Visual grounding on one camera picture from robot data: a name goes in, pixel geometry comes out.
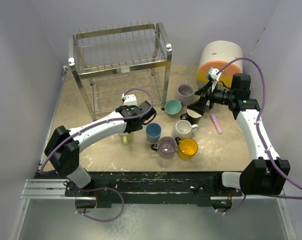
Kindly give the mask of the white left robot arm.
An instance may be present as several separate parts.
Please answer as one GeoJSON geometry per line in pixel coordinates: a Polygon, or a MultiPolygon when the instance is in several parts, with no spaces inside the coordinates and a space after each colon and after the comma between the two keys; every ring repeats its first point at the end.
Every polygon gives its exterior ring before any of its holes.
{"type": "Polygon", "coordinates": [[[92,177],[80,165],[80,153],[111,135],[139,131],[157,115],[148,101],[140,105],[122,105],[109,115],[92,123],[66,129],[57,127],[46,148],[45,155],[60,177],[72,181],[82,196],[94,191],[92,177]]]}

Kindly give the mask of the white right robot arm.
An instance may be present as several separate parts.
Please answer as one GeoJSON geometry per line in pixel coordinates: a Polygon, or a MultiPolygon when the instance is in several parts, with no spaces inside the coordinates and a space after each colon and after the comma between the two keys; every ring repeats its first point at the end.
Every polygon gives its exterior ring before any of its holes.
{"type": "Polygon", "coordinates": [[[215,104],[228,106],[244,134],[251,162],[242,172],[224,171],[221,179],[213,183],[219,196],[226,195],[231,188],[245,195],[279,195],[285,178],[291,169],[288,160],[281,159],[269,141],[263,126],[260,108],[256,99],[250,98],[251,77],[243,73],[233,75],[230,89],[220,90],[217,84],[221,73],[211,68],[206,74],[208,83],[195,92],[199,99],[187,106],[187,113],[203,116],[206,108],[215,104]]]}

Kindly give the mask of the light green mug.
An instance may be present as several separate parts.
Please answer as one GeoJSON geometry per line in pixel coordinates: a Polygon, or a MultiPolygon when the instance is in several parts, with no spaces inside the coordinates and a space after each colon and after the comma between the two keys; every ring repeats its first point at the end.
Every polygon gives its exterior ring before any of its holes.
{"type": "Polygon", "coordinates": [[[134,133],[119,133],[118,136],[120,137],[121,142],[124,145],[128,145],[129,143],[132,142],[133,138],[134,138],[134,133]]]}

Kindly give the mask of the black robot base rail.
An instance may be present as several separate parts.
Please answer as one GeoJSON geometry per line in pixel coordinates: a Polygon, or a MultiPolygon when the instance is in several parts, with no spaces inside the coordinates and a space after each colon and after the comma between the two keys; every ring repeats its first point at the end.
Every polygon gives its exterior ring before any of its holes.
{"type": "Polygon", "coordinates": [[[220,171],[91,171],[92,182],[78,190],[57,173],[35,174],[35,179],[62,180],[67,197],[97,199],[99,208],[112,204],[172,204],[231,206],[241,192],[222,184],[220,171]]]}

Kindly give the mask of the blue cup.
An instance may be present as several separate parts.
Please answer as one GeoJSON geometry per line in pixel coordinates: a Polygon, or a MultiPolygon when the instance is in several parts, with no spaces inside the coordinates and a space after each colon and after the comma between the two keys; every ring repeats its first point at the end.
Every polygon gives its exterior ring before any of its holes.
{"type": "Polygon", "coordinates": [[[155,144],[161,137],[162,128],[158,123],[153,122],[147,125],[145,132],[147,141],[155,144]]]}

